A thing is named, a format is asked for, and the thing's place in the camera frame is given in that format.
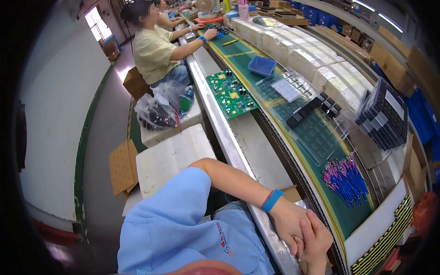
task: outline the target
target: blue uniform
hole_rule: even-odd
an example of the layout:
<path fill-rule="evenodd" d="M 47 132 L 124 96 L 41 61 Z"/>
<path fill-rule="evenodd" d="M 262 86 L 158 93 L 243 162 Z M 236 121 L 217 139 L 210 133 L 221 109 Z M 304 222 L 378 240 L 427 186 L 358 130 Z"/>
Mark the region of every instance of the blue uniform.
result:
<path fill-rule="evenodd" d="M 117 254 L 118 273 L 161 274 L 190 262 L 226 262 L 243 274 L 272 275 L 263 244 L 252 221 L 239 207 L 206 212 L 211 179 L 187 168 L 126 215 Z"/>

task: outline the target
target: pink bottle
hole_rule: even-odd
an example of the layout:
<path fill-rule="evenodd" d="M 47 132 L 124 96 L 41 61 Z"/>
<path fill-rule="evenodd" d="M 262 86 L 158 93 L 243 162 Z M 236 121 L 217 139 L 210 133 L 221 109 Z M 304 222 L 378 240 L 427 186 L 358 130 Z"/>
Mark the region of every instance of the pink bottle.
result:
<path fill-rule="evenodd" d="M 247 0 L 240 0 L 238 3 L 238 16 L 241 20 L 249 20 L 249 5 Z"/>

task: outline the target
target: black strip with yellow markings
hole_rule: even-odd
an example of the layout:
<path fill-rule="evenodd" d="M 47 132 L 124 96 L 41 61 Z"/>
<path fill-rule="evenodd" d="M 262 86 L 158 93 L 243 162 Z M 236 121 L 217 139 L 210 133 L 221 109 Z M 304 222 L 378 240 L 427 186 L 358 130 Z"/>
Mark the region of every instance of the black strip with yellow markings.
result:
<path fill-rule="evenodd" d="M 351 266 L 353 275 L 366 275 L 370 273 L 387 256 L 412 223 L 412 206 L 409 195 L 405 196 L 405 199 L 394 211 L 394 217 L 395 221 L 383 236 Z"/>

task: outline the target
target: printed logo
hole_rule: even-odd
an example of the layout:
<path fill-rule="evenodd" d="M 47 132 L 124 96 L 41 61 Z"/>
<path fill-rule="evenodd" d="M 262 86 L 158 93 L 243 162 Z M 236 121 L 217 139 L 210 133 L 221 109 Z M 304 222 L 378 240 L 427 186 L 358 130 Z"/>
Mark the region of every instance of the printed logo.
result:
<path fill-rule="evenodd" d="M 221 247 L 223 247 L 226 254 L 228 254 L 229 256 L 233 256 L 234 252 L 232 252 L 229 246 L 227 246 L 226 237 L 224 236 L 219 223 L 217 223 L 217 228 L 219 229 L 219 233 L 220 233 Z"/>

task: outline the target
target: green conveyor surface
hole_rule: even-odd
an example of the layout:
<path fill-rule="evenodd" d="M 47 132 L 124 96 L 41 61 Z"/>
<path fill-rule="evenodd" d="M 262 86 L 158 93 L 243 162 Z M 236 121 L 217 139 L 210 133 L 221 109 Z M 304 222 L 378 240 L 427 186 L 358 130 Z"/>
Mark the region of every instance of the green conveyor surface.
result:
<path fill-rule="evenodd" d="M 199 33 L 202 34 L 206 30 L 200 30 Z M 254 87 L 255 83 L 264 77 L 254 74 L 248 70 L 248 64 L 256 55 L 265 56 L 264 53 L 260 52 L 257 48 L 247 43 L 244 40 L 237 41 L 235 43 L 222 46 L 222 44 L 240 39 L 235 36 L 233 33 L 228 35 L 224 35 L 218 39 L 214 39 L 209 42 L 209 46 L 221 57 L 224 59 L 229 68 L 235 73 L 235 75 L 241 80 L 241 82 L 246 86 L 246 88 L 251 92 L 251 94 L 255 97 L 256 89 Z M 296 153 L 298 158 L 300 159 L 302 165 L 306 168 L 308 176 L 311 178 L 314 186 L 318 190 L 322 200 L 324 201 L 327 212 L 330 214 L 332 218 L 332 222 L 334 227 L 338 231 L 339 239 L 343 242 L 346 238 L 350 236 L 350 234 L 361 225 L 362 222 L 372 213 L 372 202 L 371 198 L 369 198 L 369 202 L 365 202 L 362 206 L 358 206 L 355 203 L 356 209 L 348 209 L 344 202 L 335 194 L 329 187 L 326 186 L 325 182 L 321 179 L 321 171 L 324 169 L 325 164 L 321 166 L 317 166 L 313 160 L 309 157 L 303 147 L 301 147 L 289 134 L 283 124 L 275 117 L 273 117 L 275 121 L 277 121 L 278 127 L 282 130 L 284 136 L 290 143 L 290 147 Z M 318 116 L 318 114 L 312 114 L 310 119 L 314 121 L 317 127 L 322 128 L 324 122 Z M 306 136 L 306 131 L 304 132 L 305 136 L 301 138 L 308 139 Z M 343 159 L 349 154 L 349 150 L 346 145 L 342 143 L 337 144 L 336 150 L 333 152 L 331 158 L 335 159 Z"/>

